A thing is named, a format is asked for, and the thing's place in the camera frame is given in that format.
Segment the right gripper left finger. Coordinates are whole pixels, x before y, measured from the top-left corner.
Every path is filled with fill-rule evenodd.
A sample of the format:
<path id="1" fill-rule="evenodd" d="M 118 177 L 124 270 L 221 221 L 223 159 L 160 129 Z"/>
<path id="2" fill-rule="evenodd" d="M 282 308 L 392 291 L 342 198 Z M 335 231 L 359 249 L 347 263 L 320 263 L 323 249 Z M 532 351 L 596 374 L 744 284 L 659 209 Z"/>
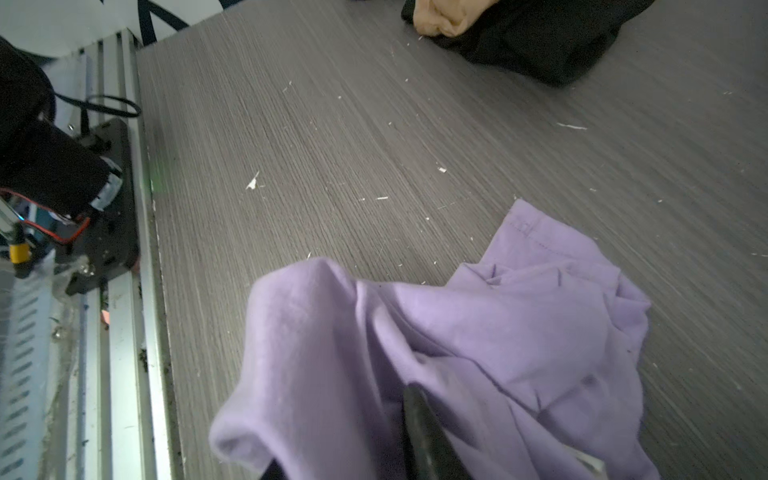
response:
<path id="1" fill-rule="evenodd" d="M 272 460 L 260 476 L 260 480 L 287 480 L 287 476 L 280 464 L 276 460 Z"/>

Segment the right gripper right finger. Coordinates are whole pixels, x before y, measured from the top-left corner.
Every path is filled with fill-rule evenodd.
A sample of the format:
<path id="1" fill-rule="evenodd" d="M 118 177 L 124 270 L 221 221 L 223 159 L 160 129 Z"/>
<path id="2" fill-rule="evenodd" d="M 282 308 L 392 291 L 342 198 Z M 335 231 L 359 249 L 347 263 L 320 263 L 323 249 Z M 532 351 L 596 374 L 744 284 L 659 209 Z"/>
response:
<path id="1" fill-rule="evenodd" d="M 403 391 L 402 443 L 408 479 L 471 479 L 422 388 L 408 384 Z"/>

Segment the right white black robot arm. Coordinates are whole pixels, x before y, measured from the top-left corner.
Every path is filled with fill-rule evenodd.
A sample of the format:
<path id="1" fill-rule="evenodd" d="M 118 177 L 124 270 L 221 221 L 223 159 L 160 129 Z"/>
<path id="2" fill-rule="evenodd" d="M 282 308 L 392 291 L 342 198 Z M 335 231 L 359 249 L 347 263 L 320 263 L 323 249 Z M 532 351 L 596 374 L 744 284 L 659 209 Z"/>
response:
<path id="1" fill-rule="evenodd" d="M 71 137 L 54 125 L 56 99 L 81 110 L 83 130 Z M 133 191 L 132 159 L 127 125 L 118 118 L 138 118 L 141 107 L 126 98 L 110 99 L 133 110 L 124 111 L 57 93 L 43 70 L 21 50 L 1 37 L 1 191 L 26 199 L 39 208 L 69 218 L 75 226 L 69 237 L 45 233 L 34 220 L 12 219 L 1 236 L 17 278 L 27 278 L 35 265 L 25 228 L 43 233 L 58 245 L 64 263 L 87 256 L 94 277 L 74 273 L 67 295 L 87 293 L 106 280 L 130 271 L 139 259 L 138 227 Z M 117 136 L 89 130 L 88 111 L 112 115 Z M 447 434 L 416 384 L 404 387 L 402 446 L 407 479 L 472 479 Z"/>

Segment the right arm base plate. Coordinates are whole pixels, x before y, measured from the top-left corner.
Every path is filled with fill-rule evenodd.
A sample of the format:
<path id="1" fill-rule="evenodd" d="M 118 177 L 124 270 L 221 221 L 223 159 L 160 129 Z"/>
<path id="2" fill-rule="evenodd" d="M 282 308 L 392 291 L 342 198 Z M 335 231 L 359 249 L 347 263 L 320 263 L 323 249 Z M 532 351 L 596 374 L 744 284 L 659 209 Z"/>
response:
<path id="1" fill-rule="evenodd" d="M 129 129 L 113 118 L 79 139 L 81 145 L 119 168 L 122 184 L 112 201 L 88 215 L 89 225 L 71 243 L 56 248 L 56 264 L 70 272 L 65 293 L 85 294 L 130 271 L 139 257 Z"/>

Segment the purple cloth shirt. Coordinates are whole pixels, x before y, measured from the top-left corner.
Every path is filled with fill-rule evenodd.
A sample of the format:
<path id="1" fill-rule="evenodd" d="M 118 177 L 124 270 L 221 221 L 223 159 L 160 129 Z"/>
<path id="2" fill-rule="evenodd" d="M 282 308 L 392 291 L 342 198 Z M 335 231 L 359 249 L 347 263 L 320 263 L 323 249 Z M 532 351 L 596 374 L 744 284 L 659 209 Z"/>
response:
<path id="1" fill-rule="evenodd" d="M 209 442 L 258 474 L 402 479 L 413 385 L 476 479 L 655 479 L 639 442 L 649 308 L 590 237 L 524 200 L 442 287 L 294 263 L 251 289 Z"/>

